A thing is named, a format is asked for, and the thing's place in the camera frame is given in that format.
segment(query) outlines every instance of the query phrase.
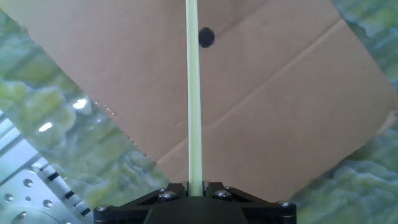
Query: metal plate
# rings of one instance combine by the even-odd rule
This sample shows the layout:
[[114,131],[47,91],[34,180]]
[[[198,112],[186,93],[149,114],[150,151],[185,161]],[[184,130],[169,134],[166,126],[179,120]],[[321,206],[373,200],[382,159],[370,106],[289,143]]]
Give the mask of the metal plate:
[[0,121],[1,223],[93,223],[92,212],[48,162],[4,115]]

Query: green marble surface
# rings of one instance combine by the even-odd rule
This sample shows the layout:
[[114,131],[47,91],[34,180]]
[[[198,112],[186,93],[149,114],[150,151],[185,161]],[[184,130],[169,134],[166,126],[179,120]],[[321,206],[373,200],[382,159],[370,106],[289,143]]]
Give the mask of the green marble surface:
[[0,110],[90,208],[122,205],[169,182],[1,10]]
[[[398,0],[333,4],[398,89]],[[398,223],[398,126],[370,140],[293,200],[298,223]]]

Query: cardboard sheet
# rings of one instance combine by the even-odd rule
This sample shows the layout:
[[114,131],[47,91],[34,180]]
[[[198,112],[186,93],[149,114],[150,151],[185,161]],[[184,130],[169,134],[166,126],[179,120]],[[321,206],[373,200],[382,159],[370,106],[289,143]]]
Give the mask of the cardboard sheet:
[[[172,181],[188,179],[184,1],[0,7]],[[200,50],[207,180],[289,198],[394,114],[395,89],[329,0],[201,0],[199,21],[216,34]]]

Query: pale yellow rod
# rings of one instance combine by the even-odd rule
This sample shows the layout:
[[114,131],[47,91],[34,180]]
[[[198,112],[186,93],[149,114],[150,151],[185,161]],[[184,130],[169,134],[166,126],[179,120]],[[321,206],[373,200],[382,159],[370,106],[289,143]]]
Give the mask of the pale yellow rod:
[[189,196],[203,196],[201,161],[198,3],[185,0],[187,10]]

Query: black plastic base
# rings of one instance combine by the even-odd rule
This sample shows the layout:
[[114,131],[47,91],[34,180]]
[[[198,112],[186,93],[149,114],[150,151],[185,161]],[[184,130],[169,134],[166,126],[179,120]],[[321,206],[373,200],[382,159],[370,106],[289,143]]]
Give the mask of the black plastic base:
[[94,210],[95,224],[297,224],[296,206],[282,206],[229,189],[225,197],[216,194],[225,190],[221,182],[209,183],[204,197],[188,197],[183,184],[169,184],[166,192],[175,196],[160,197],[156,190],[120,207],[105,211]]

